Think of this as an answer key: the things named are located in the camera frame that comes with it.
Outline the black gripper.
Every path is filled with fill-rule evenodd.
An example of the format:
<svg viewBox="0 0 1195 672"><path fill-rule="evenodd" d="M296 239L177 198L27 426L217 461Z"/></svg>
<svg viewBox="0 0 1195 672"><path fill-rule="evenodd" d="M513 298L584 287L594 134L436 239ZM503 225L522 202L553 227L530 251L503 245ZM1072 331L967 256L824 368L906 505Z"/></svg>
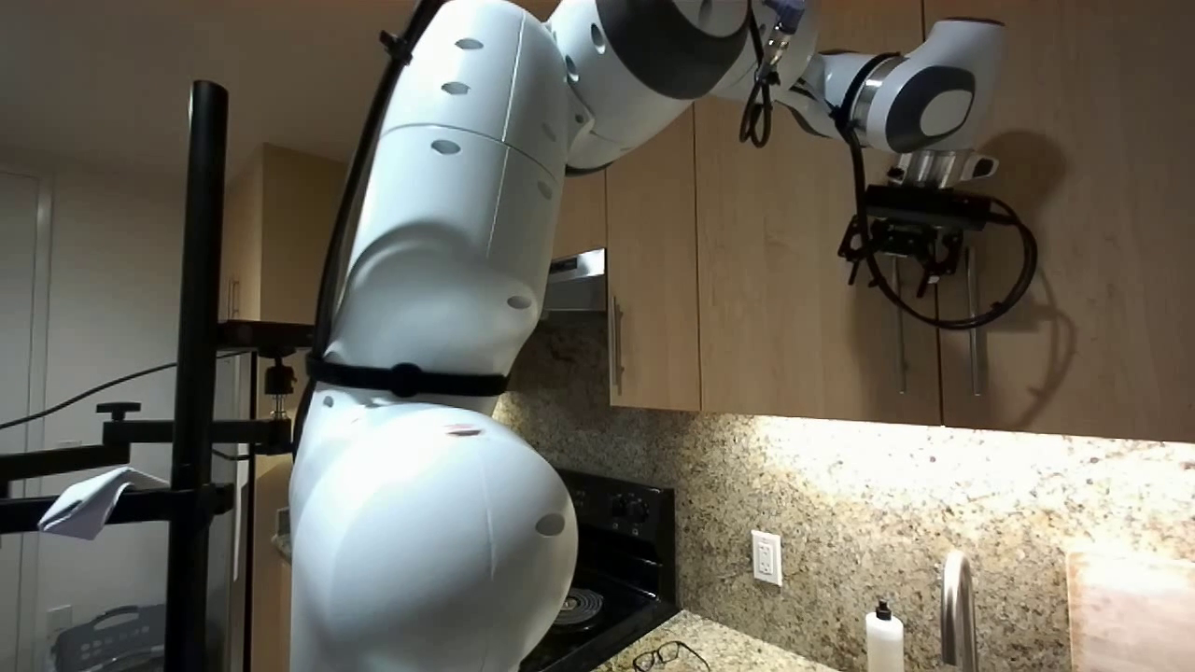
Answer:
<svg viewBox="0 0 1195 672"><path fill-rule="evenodd" d="M876 255L916 256L924 276L960 268L962 239L995 220L995 202L962 189L868 186L839 239L839 256L858 268Z"/></svg>

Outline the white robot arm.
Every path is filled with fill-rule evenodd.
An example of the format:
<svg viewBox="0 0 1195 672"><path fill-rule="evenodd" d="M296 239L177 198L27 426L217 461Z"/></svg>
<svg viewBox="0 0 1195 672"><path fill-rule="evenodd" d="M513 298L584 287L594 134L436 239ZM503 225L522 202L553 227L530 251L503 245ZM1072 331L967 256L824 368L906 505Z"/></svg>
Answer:
<svg viewBox="0 0 1195 672"><path fill-rule="evenodd" d="M947 149L1003 25L819 41L810 0L445 0L370 139L293 468L293 672L515 672L566 603L564 479L494 402L540 321L564 180L762 87L815 134Z"/></svg>

